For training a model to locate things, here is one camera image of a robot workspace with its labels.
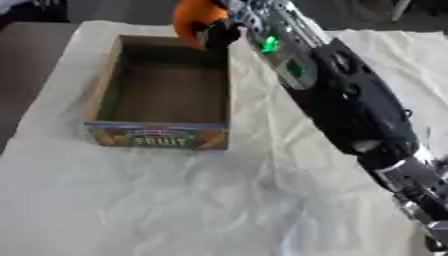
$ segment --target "wrinkled fabric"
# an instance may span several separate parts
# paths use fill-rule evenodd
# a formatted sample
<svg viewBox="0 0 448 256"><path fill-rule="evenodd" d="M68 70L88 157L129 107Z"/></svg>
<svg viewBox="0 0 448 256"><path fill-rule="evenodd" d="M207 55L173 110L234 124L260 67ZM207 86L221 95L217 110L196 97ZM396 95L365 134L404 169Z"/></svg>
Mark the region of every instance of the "wrinkled fabric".
<svg viewBox="0 0 448 256"><path fill-rule="evenodd" d="M118 34L171 26L84 23L0 159L8 256L422 256L423 234L314 128L244 39L231 47L227 151L107 148L82 124ZM448 43L441 33L339 37L448 152Z"/></svg>

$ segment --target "table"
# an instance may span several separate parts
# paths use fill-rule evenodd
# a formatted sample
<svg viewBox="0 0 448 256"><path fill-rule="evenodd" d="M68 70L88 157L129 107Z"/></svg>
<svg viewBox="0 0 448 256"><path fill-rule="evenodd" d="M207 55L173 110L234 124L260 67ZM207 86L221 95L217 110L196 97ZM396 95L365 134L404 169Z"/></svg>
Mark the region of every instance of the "table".
<svg viewBox="0 0 448 256"><path fill-rule="evenodd" d="M0 32L0 153L77 27L14 23Z"/></svg>

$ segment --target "cardboard box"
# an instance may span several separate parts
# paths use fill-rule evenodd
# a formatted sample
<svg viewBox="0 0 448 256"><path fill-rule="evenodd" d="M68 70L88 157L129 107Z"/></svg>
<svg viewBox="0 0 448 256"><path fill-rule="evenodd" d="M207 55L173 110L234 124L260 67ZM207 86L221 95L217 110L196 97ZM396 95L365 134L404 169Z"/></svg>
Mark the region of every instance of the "cardboard box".
<svg viewBox="0 0 448 256"><path fill-rule="evenodd" d="M90 95L84 124L98 144L226 149L228 52L175 38L119 36Z"/></svg>

